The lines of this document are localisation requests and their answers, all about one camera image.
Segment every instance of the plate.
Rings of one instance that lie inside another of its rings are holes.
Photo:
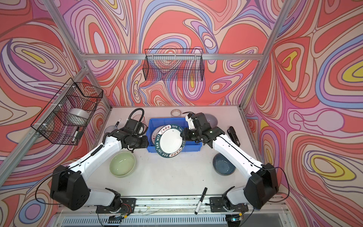
[[[157,127],[153,132],[152,132],[152,134],[151,134],[151,142],[152,142],[152,144],[153,145],[155,145],[155,138],[156,138],[156,135],[158,134],[158,132],[160,131],[160,129],[162,128],[162,127],[164,127],[165,125],[162,125],[162,126],[160,126],[160,127]]]
[[[164,158],[172,158],[179,154],[185,146],[180,134],[183,128],[179,125],[165,125],[155,138],[155,149]]]

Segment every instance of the red wire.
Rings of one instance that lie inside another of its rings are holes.
[[[130,208],[130,214],[131,214],[132,209],[131,209],[130,205],[126,204],[126,206],[128,206]]]
[[[132,209],[131,209],[130,205],[128,205],[128,204],[126,204],[126,203],[123,203],[123,204],[124,204],[124,205],[126,205],[126,207],[127,207],[127,212],[130,212],[130,213],[131,213]]]

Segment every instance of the black wire basket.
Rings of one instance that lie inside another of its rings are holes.
[[[203,50],[145,49],[145,80],[203,81]]]
[[[38,117],[49,108],[51,101],[33,121],[31,127],[53,144],[78,145],[103,97],[103,90],[88,83],[74,82],[68,86],[66,94],[41,123]],[[62,88],[53,97],[55,99]]]

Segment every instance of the vent grille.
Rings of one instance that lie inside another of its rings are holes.
[[[100,216],[101,223],[109,226],[135,226],[158,224],[225,224],[225,215],[147,215],[129,216],[122,222],[108,222],[108,217]],[[66,216],[62,226],[99,226],[97,216]]]

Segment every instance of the plate with green rim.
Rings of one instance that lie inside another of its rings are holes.
[[[179,154],[185,146],[185,140],[180,136],[183,128],[179,125],[165,125],[155,138],[155,149],[164,158],[172,158]]]

